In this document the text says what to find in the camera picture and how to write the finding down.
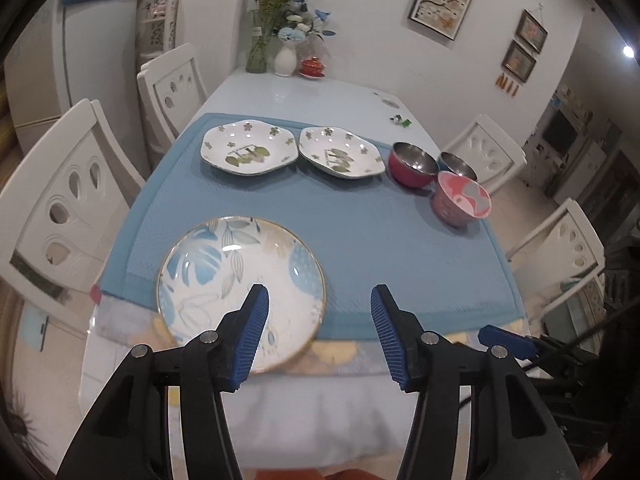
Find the white chair far left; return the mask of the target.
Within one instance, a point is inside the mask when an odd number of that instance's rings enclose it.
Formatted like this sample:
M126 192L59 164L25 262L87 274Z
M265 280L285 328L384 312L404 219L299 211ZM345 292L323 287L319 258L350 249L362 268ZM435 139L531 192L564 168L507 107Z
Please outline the white chair far left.
M137 84L155 168L208 97L196 49L182 44L142 64Z

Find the white floral plate right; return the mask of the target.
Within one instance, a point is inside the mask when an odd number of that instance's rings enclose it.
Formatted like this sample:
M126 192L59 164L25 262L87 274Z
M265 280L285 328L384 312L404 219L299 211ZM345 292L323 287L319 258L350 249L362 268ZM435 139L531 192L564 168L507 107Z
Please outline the white floral plate right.
M357 180L385 172L378 148L343 128L303 128L299 133L298 150L311 165L333 177Z

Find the small framed picture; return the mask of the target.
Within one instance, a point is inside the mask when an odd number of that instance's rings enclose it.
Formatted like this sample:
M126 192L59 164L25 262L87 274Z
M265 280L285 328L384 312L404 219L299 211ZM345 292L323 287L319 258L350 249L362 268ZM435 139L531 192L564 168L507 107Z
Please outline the small framed picture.
M525 84L537 64L536 58L529 54L518 42L512 40L501 66L514 76L517 80Z
M518 26L516 26L515 36L527 44L534 52L540 53L546 43L548 32L533 14L524 10L521 14Z

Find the small framed picture upper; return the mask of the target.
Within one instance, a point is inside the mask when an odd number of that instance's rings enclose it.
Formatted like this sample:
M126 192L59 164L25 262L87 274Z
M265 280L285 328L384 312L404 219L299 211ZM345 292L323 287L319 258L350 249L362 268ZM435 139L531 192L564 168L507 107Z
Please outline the small framed picture upper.
M548 32L533 14L524 10L521 14L518 26L516 26L515 36L527 44L534 52L540 53L546 43Z

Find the white refrigerator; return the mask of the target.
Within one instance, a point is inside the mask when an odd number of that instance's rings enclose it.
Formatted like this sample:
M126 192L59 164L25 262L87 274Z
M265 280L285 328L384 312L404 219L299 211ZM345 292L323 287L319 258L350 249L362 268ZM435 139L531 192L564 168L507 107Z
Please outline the white refrigerator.
M138 0L63 6L47 0L4 61L9 108L23 152L83 99L97 100L142 176L150 173L138 99Z

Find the blue leaf round plate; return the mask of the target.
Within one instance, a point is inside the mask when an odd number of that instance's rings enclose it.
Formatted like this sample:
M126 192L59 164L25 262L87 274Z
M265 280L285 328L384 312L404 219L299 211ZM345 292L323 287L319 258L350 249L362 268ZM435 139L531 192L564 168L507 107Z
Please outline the blue leaf round plate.
M238 310L255 284L268 289L269 314L252 371L268 372L309 347L326 310L320 263L284 226L245 216L196 226L160 266L157 307L175 343L185 344Z

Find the white floral plate left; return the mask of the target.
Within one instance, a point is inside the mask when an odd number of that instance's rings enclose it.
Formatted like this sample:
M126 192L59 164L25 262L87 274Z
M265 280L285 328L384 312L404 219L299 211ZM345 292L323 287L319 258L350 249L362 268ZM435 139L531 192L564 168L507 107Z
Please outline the white floral plate left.
M298 147L290 130L261 120L243 119L207 130L201 159L228 174L254 177L296 162Z

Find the white chair far right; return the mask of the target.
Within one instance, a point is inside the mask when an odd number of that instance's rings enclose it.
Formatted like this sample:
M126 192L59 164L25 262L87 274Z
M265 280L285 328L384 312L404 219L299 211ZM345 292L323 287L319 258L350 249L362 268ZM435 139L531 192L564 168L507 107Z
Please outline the white chair far right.
M442 151L466 162L490 195L500 191L527 164L523 149L485 114L478 114Z

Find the white flower vase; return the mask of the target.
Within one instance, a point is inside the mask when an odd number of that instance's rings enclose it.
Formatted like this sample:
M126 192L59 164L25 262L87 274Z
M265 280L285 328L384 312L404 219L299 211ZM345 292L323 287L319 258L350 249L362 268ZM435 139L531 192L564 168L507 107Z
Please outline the white flower vase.
M292 77L297 70L297 63L296 44L283 41L273 60L273 73L278 77Z

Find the red steel bowl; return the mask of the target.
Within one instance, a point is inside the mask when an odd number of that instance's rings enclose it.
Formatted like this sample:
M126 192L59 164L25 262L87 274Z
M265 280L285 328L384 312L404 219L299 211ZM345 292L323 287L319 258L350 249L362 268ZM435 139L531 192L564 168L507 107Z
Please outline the red steel bowl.
M436 160L422 148L396 142L388 156L390 175L406 188L425 188L436 180L439 172Z

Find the small green white trinket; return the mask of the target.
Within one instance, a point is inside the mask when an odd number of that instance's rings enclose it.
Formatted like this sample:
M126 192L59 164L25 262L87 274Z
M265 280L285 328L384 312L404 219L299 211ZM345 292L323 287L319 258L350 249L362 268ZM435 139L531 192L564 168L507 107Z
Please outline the small green white trinket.
M402 128L408 128L412 124L412 121L409 118L403 118L399 114L397 114L397 115L393 116L392 118L390 118L390 121L394 125L401 126Z

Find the white chair near right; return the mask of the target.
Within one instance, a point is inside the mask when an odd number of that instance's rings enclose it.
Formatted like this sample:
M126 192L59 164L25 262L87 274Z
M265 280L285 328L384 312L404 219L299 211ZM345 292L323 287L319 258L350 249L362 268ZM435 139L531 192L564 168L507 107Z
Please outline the white chair near right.
M506 260L538 240L532 252L515 263L513 276L529 323L564 304L605 268L604 246L582 207L568 198L506 252Z

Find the light blue table mat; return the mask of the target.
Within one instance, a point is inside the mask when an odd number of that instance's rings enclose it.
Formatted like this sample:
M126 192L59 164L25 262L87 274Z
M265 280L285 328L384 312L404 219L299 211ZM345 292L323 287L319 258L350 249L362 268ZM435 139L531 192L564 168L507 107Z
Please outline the light blue table mat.
M427 192L387 176L346 180L299 162L258 177L201 158L205 133L233 122L207 113L183 131L138 194L100 281L102 292L154 309L160 265L178 239L218 217L272 221L297 235L326 278L323 339L372 339L372 288L439 333L478 330L524 316L518 286L485 220L440 221Z

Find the small framed picture lower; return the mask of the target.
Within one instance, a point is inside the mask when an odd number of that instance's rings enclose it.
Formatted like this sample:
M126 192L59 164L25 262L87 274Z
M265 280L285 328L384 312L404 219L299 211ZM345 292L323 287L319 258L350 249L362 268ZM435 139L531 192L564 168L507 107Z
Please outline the small framed picture lower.
M537 64L536 58L529 54L518 42L512 40L501 66L514 76L517 80L525 84Z

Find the white floral plate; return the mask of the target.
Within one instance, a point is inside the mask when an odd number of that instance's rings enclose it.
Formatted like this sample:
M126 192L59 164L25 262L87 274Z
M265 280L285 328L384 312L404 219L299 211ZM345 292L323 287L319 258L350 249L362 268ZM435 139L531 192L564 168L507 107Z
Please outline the white floral plate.
M261 120L243 119L207 130L201 159L228 174L254 177L296 162L298 147L290 130Z
M343 128L303 128L299 133L298 150L311 165L333 177L357 180L385 172L378 148Z

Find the white chair near left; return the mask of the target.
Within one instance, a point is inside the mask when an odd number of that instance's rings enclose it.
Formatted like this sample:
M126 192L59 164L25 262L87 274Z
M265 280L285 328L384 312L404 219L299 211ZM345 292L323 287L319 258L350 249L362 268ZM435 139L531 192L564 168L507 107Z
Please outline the white chair near left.
M83 99L30 149L1 191L1 277L78 333L85 318L30 280L88 294L145 184L97 100Z

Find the pink patterned bowl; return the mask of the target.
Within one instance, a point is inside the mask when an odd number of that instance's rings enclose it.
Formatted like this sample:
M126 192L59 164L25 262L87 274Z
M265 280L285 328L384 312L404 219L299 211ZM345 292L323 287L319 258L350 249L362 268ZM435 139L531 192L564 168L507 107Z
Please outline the pink patterned bowl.
M448 226L462 228L472 221L486 219L491 208L489 193L474 180L450 171L437 175L432 209Z

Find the white chair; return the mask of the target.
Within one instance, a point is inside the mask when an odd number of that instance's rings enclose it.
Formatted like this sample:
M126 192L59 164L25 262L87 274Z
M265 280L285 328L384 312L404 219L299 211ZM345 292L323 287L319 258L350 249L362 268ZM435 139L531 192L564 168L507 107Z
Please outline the white chair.
M523 149L485 114L478 114L442 151L466 162L490 195L500 191L527 164Z
M604 246L582 207L568 198L506 252L506 260L538 240L532 252L515 263L513 276L529 323L564 304L605 268Z
M155 168L208 97L196 49L182 44L142 64L137 84Z
M145 184L97 100L83 99L30 149L1 191L1 277L78 333L85 318L30 280L88 294Z

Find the blue steel bowl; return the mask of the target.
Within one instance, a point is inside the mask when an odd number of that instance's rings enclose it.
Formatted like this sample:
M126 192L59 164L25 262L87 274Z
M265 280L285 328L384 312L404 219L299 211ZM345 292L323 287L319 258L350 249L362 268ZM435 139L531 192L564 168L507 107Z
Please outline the blue steel bowl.
M442 171L449 171L459 176L467 177L472 181L477 180L477 174L473 168L468 165L459 156L449 153L441 152L437 159L438 168Z

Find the green glass vase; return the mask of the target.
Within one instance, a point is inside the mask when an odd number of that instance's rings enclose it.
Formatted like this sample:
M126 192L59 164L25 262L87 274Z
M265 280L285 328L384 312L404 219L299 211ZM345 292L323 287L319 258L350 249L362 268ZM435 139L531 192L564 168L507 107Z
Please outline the green glass vase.
M258 10L253 10L250 17L252 18L252 30L250 31L250 50L248 50L245 69L247 73L263 74L267 71L267 48L270 32Z

